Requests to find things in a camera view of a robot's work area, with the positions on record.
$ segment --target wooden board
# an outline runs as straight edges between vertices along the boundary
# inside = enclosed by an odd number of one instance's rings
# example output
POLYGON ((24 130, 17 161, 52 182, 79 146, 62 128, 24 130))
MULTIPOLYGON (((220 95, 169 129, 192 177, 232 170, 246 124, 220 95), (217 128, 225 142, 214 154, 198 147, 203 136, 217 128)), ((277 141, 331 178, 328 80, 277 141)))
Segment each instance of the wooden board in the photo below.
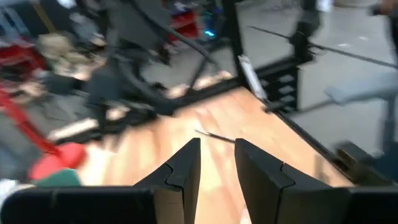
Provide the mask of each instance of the wooden board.
MULTIPOLYGON (((214 82, 217 82, 214 78, 206 77, 199 85, 214 82)), ((183 89, 174 88, 170 95, 180 95, 183 89)), ((322 174, 322 179, 331 186, 351 185, 276 115, 265 114, 261 106, 244 88, 201 101, 182 108, 174 118, 162 117, 145 126, 128 129, 117 149, 111 147, 112 136, 106 137, 104 148, 95 142, 88 143, 89 156, 78 173, 85 185, 134 185, 191 138, 201 138, 196 223, 239 223, 244 213, 244 199, 236 173, 234 146, 195 132, 195 128, 201 127, 227 138, 247 139, 312 177, 319 179, 322 174)), ((84 129, 85 125, 95 124, 84 121, 70 126, 69 130, 84 129)))

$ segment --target green object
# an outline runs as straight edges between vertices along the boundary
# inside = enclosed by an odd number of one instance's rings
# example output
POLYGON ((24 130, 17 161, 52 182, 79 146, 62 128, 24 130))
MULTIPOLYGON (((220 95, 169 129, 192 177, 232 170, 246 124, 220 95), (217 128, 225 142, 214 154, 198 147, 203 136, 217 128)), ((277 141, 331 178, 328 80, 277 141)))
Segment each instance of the green object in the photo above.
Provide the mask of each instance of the green object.
POLYGON ((74 169, 61 170, 50 177, 33 183, 38 187, 79 187, 81 186, 79 176, 74 169))

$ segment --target wooden platform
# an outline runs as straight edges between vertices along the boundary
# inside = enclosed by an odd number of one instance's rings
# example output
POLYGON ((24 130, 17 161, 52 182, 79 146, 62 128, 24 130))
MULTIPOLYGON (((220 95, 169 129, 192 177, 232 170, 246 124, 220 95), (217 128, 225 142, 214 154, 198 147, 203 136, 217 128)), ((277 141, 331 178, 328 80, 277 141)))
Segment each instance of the wooden platform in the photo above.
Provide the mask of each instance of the wooden platform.
MULTIPOLYGON (((200 86, 214 82, 217 82, 214 78, 202 78, 200 86)), ((183 87, 178 87, 170 95, 177 96, 182 92, 183 87)), ((95 142, 87 144, 89 158, 78 173, 85 185, 133 185, 158 168, 191 138, 201 138, 196 223, 239 223, 244 199, 236 173, 234 146, 195 132, 195 128, 201 127, 227 138, 247 139, 310 176, 322 176, 332 186, 351 185, 276 115, 265 114, 261 106, 244 88, 201 101, 181 109, 174 118, 163 117, 127 130, 117 149, 111 148, 112 136, 106 138, 105 148, 99 148, 95 142)), ((95 125, 92 121, 85 122, 69 130, 95 125)))

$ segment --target gray floor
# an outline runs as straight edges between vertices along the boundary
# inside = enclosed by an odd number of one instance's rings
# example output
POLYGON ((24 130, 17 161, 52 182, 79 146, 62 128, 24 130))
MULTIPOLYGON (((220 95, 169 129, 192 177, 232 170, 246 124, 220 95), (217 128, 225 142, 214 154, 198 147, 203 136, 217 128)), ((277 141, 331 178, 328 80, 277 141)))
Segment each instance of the gray floor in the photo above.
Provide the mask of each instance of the gray floor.
MULTIPOLYGON (((294 10, 266 12, 266 9, 274 4, 274 2, 257 3, 241 7, 239 10, 244 48, 255 66, 282 57, 290 50, 290 45, 286 40, 247 27, 258 26, 281 34, 289 34, 294 27, 297 13, 294 10)), ((324 15, 323 27, 313 41, 347 52, 392 62, 383 22, 380 17, 366 15, 364 9, 336 8, 333 12, 324 15)), ((224 49, 215 53, 215 58, 220 61, 224 69, 234 72, 230 50, 224 49)), ((173 57, 172 68, 152 66, 146 70, 146 77, 162 82, 166 86, 185 83, 200 59, 201 56, 198 53, 184 50, 173 57)), ((347 78, 361 78, 391 70, 391 68, 328 52, 326 55, 319 56, 316 63, 303 67, 300 103, 305 107, 323 101, 326 98, 323 90, 327 86, 342 82, 347 78)), ((57 127, 65 124, 45 119, 37 107, 28 107, 27 110, 44 133, 50 131, 50 126, 57 127)), ((377 138, 381 111, 382 102, 370 101, 344 108, 331 106, 298 116, 294 120, 327 147, 331 147, 334 142, 349 139, 369 153, 374 153, 379 149, 377 138)), ((31 143, 13 128, 12 122, 8 119, 0 119, 0 139, 3 145, 13 148, 22 158, 30 157, 27 152, 32 150, 31 143)))

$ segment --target black bar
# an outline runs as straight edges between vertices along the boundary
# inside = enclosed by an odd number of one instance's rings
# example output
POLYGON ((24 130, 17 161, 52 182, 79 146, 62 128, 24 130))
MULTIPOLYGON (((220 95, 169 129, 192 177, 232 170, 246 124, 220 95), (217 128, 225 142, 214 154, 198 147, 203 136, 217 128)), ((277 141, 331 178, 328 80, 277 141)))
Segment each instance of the black bar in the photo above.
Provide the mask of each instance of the black bar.
POLYGON ((244 76, 238 56, 243 54, 242 38, 240 33, 240 26, 238 21, 238 15, 236 13, 235 1, 232 0, 221 0, 223 5, 223 12, 226 18, 226 32, 231 41, 231 48, 233 53, 233 60, 235 64, 235 71, 239 77, 239 81, 246 88, 249 88, 248 81, 244 76))

